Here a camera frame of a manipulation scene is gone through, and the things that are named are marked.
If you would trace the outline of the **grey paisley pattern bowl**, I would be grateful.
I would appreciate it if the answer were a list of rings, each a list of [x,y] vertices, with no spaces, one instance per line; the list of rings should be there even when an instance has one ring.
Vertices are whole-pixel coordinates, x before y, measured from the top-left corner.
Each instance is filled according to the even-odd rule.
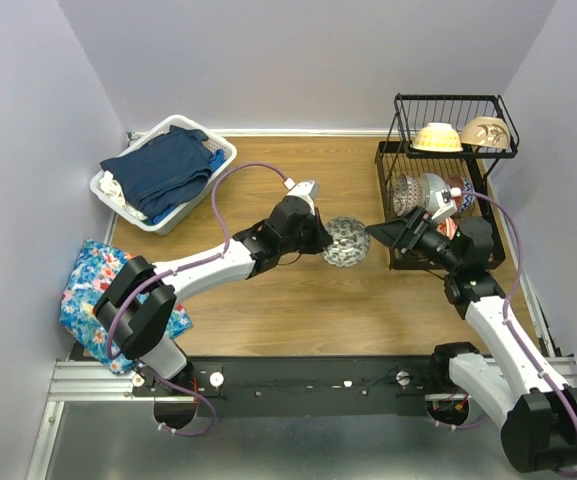
[[[361,221],[354,217],[339,216],[329,220],[324,227],[332,238],[332,243],[322,252],[322,258],[327,263],[349,268],[366,258],[371,237]]]

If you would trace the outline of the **orange floral pattern bowl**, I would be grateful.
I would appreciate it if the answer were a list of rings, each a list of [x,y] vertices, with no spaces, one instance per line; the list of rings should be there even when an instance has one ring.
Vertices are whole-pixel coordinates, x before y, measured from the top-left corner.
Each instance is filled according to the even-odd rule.
[[[437,231],[452,240],[457,232],[457,224],[452,217],[448,217],[438,224]]]

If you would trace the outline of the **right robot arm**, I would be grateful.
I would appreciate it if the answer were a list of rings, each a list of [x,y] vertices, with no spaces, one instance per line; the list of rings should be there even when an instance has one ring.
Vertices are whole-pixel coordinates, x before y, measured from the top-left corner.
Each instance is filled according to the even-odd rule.
[[[447,300],[495,360],[490,367],[470,344],[440,345],[427,370],[430,384],[442,392],[459,387],[473,398],[498,427],[516,471],[577,477],[577,387],[530,341],[509,306],[509,294],[490,273],[491,225],[469,217],[448,237],[417,208],[366,231],[388,248],[417,253],[444,269]]]

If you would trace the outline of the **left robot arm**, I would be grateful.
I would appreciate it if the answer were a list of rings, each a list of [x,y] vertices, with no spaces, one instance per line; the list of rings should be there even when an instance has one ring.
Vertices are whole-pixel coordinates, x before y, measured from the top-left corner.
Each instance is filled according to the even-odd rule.
[[[273,269],[286,254],[320,254],[332,244],[318,209],[287,195],[268,218],[211,250],[158,264],[142,256],[129,260],[93,312],[108,333],[111,352],[145,364],[165,393],[177,395],[188,387],[191,367],[166,333],[175,306],[222,284]]]

